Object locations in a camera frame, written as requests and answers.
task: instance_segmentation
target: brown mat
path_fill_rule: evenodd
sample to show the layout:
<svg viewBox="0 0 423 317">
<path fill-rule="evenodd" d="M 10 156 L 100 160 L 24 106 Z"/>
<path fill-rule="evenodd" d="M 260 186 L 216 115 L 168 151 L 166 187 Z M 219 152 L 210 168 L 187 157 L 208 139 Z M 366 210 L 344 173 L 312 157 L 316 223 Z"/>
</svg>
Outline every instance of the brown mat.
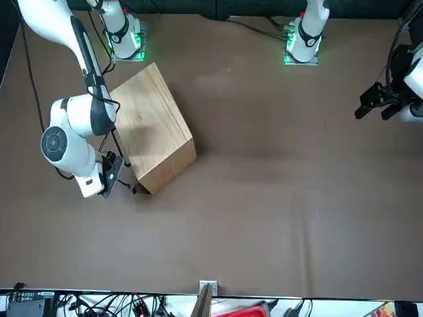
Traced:
<svg viewBox="0 0 423 317">
<path fill-rule="evenodd" d="M 195 293 L 218 279 L 226 295 L 421 299 L 423 126 L 354 119 L 398 23 L 330 20 L 320 66 L 284 67 L 280 42 L 241 26 L 145 19 L 147 61 L 106 82 L 155 61 L 198 161 L 153 197 L 83 199 L 40 152 L 19 36 L 0 90 L 0 286 Z M 81 71 L 63 46 L 28 45 L 47 123 L 53 101 L 84 93 Z"/>
</svg>

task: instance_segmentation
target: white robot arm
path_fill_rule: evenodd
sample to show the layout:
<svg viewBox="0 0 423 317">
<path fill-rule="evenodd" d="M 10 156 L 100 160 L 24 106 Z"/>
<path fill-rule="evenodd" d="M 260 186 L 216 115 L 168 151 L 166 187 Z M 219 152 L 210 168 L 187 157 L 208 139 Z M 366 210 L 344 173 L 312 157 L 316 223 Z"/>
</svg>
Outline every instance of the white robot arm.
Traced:
<svg viewBox="0 0 423 317">
<path fill-rule="evenodd" d="M 136 36 L 141 34 L 139 20 L 124 14 L 119 0 L 86 0 L 91 9 L 98 11 L 113 52 L 119 59 L 131 59 L 141 50 Z"/>
<path fill-rule="evenodd" d="M 286 49 L 296 62 L 307 63 L 314 58 L 329 13 L 327 0 L 307 0 L 304 17 L 298 17 L 293 22 L 295 33 Z"/>
<path fill-rule="evenodd" d="M 105 135 L 116 120 L 93 47 L 82 22 L 73 16 L 66 0 L 18 0 L 23 19 L 38 35 L 63 44 L 76 55 L 87 93 L 57 100 L 50 113 L 50 126 L 41 140 L 45 158 L 71 173 L 84 197 L 108 196 L 122 169 L 122 158 L 105 158 L 87 143 L 88 135 Z"/>
</svg>

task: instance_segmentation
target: cable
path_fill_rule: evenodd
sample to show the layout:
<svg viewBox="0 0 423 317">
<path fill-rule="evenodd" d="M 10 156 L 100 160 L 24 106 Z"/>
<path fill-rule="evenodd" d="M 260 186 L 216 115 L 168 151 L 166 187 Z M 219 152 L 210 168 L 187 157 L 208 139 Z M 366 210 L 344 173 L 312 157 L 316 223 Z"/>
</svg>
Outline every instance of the cable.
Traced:
<svg viewBox="0 0 423 317">
<path fill-rule="evenodd" d="M 310 310 L 309 310 L 309 314 L 307 315 L 307 317 L 310 317 L 312 311 L 313 311 L 313 299 L 310 299 Z"/>
<path fill-rule="evenodd" d="M 155 317 L 157 311 L 157 298 L 156 296 L 153 297 L 153 305 L 151 308 L 151 317 Z"/>
<path fill-rule="evenodd" d="M 20 17 L 20 32 L 22 33 L 22 38 L 23 38 L 23 41 L 24 41 L 26 64 L 28 66 L 29 79 L 31 81 L 32 91 L 34 92 L 35 102 L 36 102 L 36 106 L 37 106 L 38 120 L 40 120 L 41 131 L 42 131 L 42 133 L 44 133 L 44 131 L 46 129 L 44 128 L 44 122 L 43 122 L 43 119 L 42 119 L 40 99 L 38 98 L 38 93 L 37 93 L 37 89 L 35 87 L 34 77 L 32 76 L 32 68 L 31 68 L 31 60 L 30 60 L 29 50 L 28 50 L 28 43 L 26 42 L 25 27 L 24 27 L 23 18 L 22 18 L 22 14 L 20 13 L 20 10 L 19 10 L 19 17 Z"/>
<path fill-rule="evenodd" d="M 301 309 L 303 308 L 305 299 L 301 299 L 301 302 L 297 305 L 297 307 L 295 307 L 295 311 L 297 312 L 297 314 L 299 314 L 299 312 L 301 312 Z"/>
<path fill-rule="evenodd" d="M 29 56 L 28 43 L 26 41 L 25 26 L 24 26 L 24 22 L 23 22 L 24 19 L 22 17 L 22 13 L 20 12 L 18 5 L 13 0 L 11 0 L 11 3 L 17 8 L 17 11 L 18 11 L 19 20 L 20 20 L 20 32 L 22 33 L 22 39 L 23 39 L 24 48 L 25 48 L 26 65 L 28 66 L 29 79 L 30 79 L 30 82 L 31 82 L 32 91 L 34 92 L 35 103 L 36 103 L 37 113 L 38 113 L 38 120 L 40 121 L 41 131 L 42 131 L 42 133 L 44 133 L 46 128 L 44 127 L 44 122 L 43 122 L 43 119 L 42 119 L 42 113 L 41 113 L 41 107 L 40 107 L 40 99 L 38 97 L 37 89 L 35 87 L 34 77 L 32 75 L 31 59 L 30 59 L 30 56 Z M 74 175 L 65 176 L 61 173 L 61 171 L 57 167 L 54 167 L 54 168 L 55 168 L 56 172 L 62 178 L 66 179 L 66 180 L 72 180 L 74 178 Z"/>
<path fill-rule="evenodd" d="M 106 74 L 106 73 L 108 72 L 108 69 L 109 69 L 109 68 L 110 68 L 110 66 L 112 65 L 112 56 L 111 56 L 111 55 L 110 55 L 110 53 L 108 52 L 108 49 L 107 49 L 106 45 L 104 45 L 104 42 L 102 41 L 102 39 L 101 39 L 101 37 L 100 37 L 100 34 L 98 33 L 98 30 L 97 30 L 97 28 L 96 28 L 96 26 L 95 26 L 95 24 L 94 24 L 93 17 L 91 16 L 91 11 L 88 11 L 88 15 L 89 15 L 89 17 L 90 17 L 91 24 L 93 25 L 93 28 L 94 28 L 95 34 L 97 34 L 97 37 L 98 37 L 98 39 L 100 40 L 100 43 L 101 43 L 101 45 L 103 46 L 103 48 L 104 48 L 104 50 L 106 51 L 107 56 L 108 56 L 108 65 L 107 65 L 107 66 L 106 66 L 106 68 L 105 68 L 105 69 L 101 72 L 101 75 L 104 75 L 104 74 Z"/>
<path fill-rule="evenodd" d="M 111 104 L 117 104 L 118 105 L 118 109 L 116 109 L 116 113 L 118 113 L 119 109 L 120 109 L 120 103 L 118 101 L 112 100 L 112 99 L 107 99 L 107 98 L 103 98 L 100 96 L 97 96 L 95 94 L 93 94 L 87 87 L 87 94 L 91 95 L 93 98 L 96 98 L 99 101 L 103 101 L 103 102 L 109 102 Z"/>
<path fill-rule="evenodd" d="M 415 0 L 413 2 L 413 4 L 407 10 L 403 20 L 401 21 L 399 29 L 398 29 L 397 33 L 395 34 L 394 40 L 391 44 L 391 48 L 389 49 L 388 60 L 387 60 L 387 64 L 386 64 L 385 81 L 386 81 L 386 85 L 387 85 L 389 94 L 391 96 L 393 96 L 394 98 L 397 98 L 397 95 L 394 94 L 393 91 L 392 91 L 391 80 L 390 80 L 390 78 L 391 78 L 392 55 L 393 55 L 395 48 L 397 47 L 397 43 L 398 43 L 398 40 L 399 40 L 401 33 L 404 31 L 405 27 L 413 20 L 413 18 L 418 14 L 418 12 L 421 10 L 422 7 L 423 7 L 423 1 L 422 0 Z"/>
<path fill-rule="evenodd" d="M 379 74 L 379 76 L 377 76 L 375 83 L 379 80 L 379 78 L 381 78 L 383 71 L 386 69 L 386 65 L 384 66 L 384 68 L 381 70 L 381 73 Z"/>
<path fill-rule="evenodd" d="M 255 28 L 255 27 L 253 27 L 253 26 L 249 26 L 249 25 L 247 25 L 247 24 L 245 24 L 245 23 L 242 23 L 242 22 L 239 22 L 239 21 L 235 21 L 235 20 L 227 19 L 227 20 L 226 20 L 226 22 L 231 22 L 231 23 L 235 23 L 235 24 L 238 24 L 238 25 L 244 26 L 245 28 L 248 28 L 249 30 L 255 31 L 255 32 L 260 33 L 260 34 L 262 34 L 262 35 L 269 36 L 269 37 L 271 37 L 271 38 L 275 38 L 275 39 L 280 40 L 280 41 L 284 41 L 284 40 L 286 40 L 286 37 L 285 37 L 285 36 L 283 36 L 283 35 L 279 35 L 279 34 L 272 33 L 272 32 L 267 32 L 267 31 L 263 31 L 263 30 L 260 30 L 260 29 L 258 29 L 258 28 Z"/>
<path fill-rule="evenodd" d="M 67 303 L 67 294 L 65 295 L 65 298 L 63 299 L 63 316 L 66 317 L 66 303 Z"/>
<path fill-rule="evenodd" d="M 132 304 L 132 302 L 134 301 L 134 296 L 132 295 L 131 296 L 131 303 L 130 304 Z M 131 316 L 131 309 L 132 309 L 132 305 L 130 305 L 130 309 L 129 309 L 129 311 L 128 311 L 128 317 L 130 317 Z"/>
<path fill-rule="evenodd" d="M 125 7 L 127 7 L 129 10 L 131 10 L 133 13 L 137 13 L 137 11 L 136 11 L 134 8 L 132 8 L 130 5 L 126 4 L 125 2 L 123 2 L 123 1 L 121 1 L 121 0 L 119 0 L 119 2 L 120 2 L 121 4 L 123 4 Z M 159 8 L 159 6 L 156 4 L 156 1 L 155 1 L 155 0 L 150 0 L 150 2 L 151 2 L 151 4 L 155 7 L 155 9 L 156 9 L 156 13 L 160 13 L 160 8 Z"/>
<path fill-rule="evenodd" d="M 119 146 L 119 142 L 118 142 L 118 140 L 117 140 L 117 138 L 116 138 L 116 136 L 115 136 L 115 134 L 114 134 L 114 130 L 116 130 L 116 128 L 115 128 L 115 127 L 114 127 L 112 130 L 110 130 L 110 132 L 112 133 L 114 143 L 116 144 L 116 147 L 118 148 L 119 155 L 120 155 L 122 158 L 124 158 L 124 154 L 123 154 L 123 152 L 122 152 L 122 150 L 121 150 L 121 148 L 120 148 L 120 146 Z M 131 163 L 127 163 L 127 162 L 126 162 L 125 158 L 124 158 L 124 164 L 125 164 L 125 166 L 126 166 L 126 167 L 131 167 L 131 166 L 132 166 L 132 164 L 131 164 Z"/>
<path fill-rule="evenodd" d="M 160 307 L 163 309 L 163 311 L 166 313 L 167 316 L 170 316 L 170 314 L 167 312 L 165 307 L 165 296 L 159 297 L 160 300 Z"/>
<path fill-rule="evenodd" d="M 106 299 L 109 299 L 112 296 L 116 296 L 115 294 L 110 294 L 107 295 L 106 297 L 104 297 L 102 300 L 100 300 L 99 302 L 97 302 L 95 305 L 91 306 L 91 308 L 96 308 L 96 306 L 98 306 L 99 304 L 101 304 L 102 302 L 104 302 Z"/>
<path fill-rule="evenodd" d="M 284 23 L 283 24 L 277 23 L 272 17 L 265 17 L 265 19 L 268 20 L 270 23 L 272 23 L 272 25 L 275 28 L 277 28 L 278 30 L 283 30 L 284 29 L 284 26 L 285 26 Z"/>
<path fill-rule="evenodd" d="M 109 311 L 109 308 L 112 306 L 112 303 L 120 296 L 120 294 L 116 294 L 113 299 L 107 303 L 106 307 L 103 308 L 103 313 L 101 314 L 102 317 L 106 316 L 107 312 L 110 312 L 112 316 L 116 316 L 116 312 Z"/>
<path fill-rule="evenodd" d="M 121 311 L 123 311 L 126 307 L 128 307 L 130 304 L 133 304 L 133 303 L 135 303 L 136 301 L 139 301 L 139 302 L 141 302 L 141 299 L 145 299 L 145 298 L 147 298 L 147 297 L 151 297 L 151 295 L 145 295 L 145 296 L 142 296 L 142 297 L 138 297 L 138 298 L 136 298 L 136 299 L 134 299 L 134 300 L 131 300 L 131 302 L 129 302 L 128 304 L 126 304 L 125 306 L 123 306 L 119 311 L 117 311 L 117 312 L 115 312 L 115 314 L 117 315 L 117 314 L 119 314 Z M 153 297 L 153 308 L 154 308 L 154 303 L 155 303 L 155 298 L 156 298 L 156 296 L 154 296 Z M 154 317 L 154 310 L 151 310 L 151 317 Z"/>
</svg>

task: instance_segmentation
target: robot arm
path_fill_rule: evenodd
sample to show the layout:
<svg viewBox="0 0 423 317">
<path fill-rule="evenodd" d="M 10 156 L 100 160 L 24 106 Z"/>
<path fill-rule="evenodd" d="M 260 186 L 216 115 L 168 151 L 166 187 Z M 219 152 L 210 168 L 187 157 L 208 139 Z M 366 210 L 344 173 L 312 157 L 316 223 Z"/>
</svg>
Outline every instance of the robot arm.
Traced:
<svg viewBox="0 0 423 317">
<path fill-rule="evenodd" d="M 105 135 L 116 113 L 101 75 L 93 47 L 82 22 L 73 16 L 66 0 L 18 0 L 26 23 L 38 35 L 66 45 L 76 55 L 87 94 L 57 100 L 52 105 L 50 126 L 41 140 L 45 158 L 55 167 L 75 175 L 84 197 L 107 190 L 105 158 L 87 143 L 88 135 Z M 122 168 L 122 158 L 115 160 Z"/>
<path fill-rule="evenodd" d="M 304 17 L 293 22 L 295 35 L 287 51 L 299 63 L 311 61 L 319 50 L 322 31 L 329 18 L 327 0 L 307 0 Z"/>
<path fill-rule="evenodd" d="M 360 96 L 356 119 L 362 119 L 374 108 L 384 109 L 382 119 L 400 113 L 405 122 L 423 122 L 423 5 L 414 0 L 401 17 L 401 23 L 389 50 L 385 66 L 385 85 L 373 83 Z M 399 44 L 401 33 L 408 27 L 411 45 Z"/>
<path fill-rule="evenodd" d="M 118 59 L 129 60 L 141 51 L 139 20 L 124 14 L 119 0 L 86 0 L 98 11 L 112 51 Z"/>
</svg>

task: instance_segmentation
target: wooden block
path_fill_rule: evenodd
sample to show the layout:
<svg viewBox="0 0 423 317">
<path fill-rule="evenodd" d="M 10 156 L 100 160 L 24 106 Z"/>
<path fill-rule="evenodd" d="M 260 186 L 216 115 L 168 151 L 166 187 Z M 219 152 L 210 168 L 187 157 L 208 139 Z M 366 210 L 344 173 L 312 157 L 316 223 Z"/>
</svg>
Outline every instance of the wooden block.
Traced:
<svg viewBox="0 0 423 317">
<path fill-rule="evenodd" d="M 154 194 L 196 159 L 192 134 L 155 63 L 110 95 L 121 104 L 123 148 L 139 183 Z"/>
</svg>

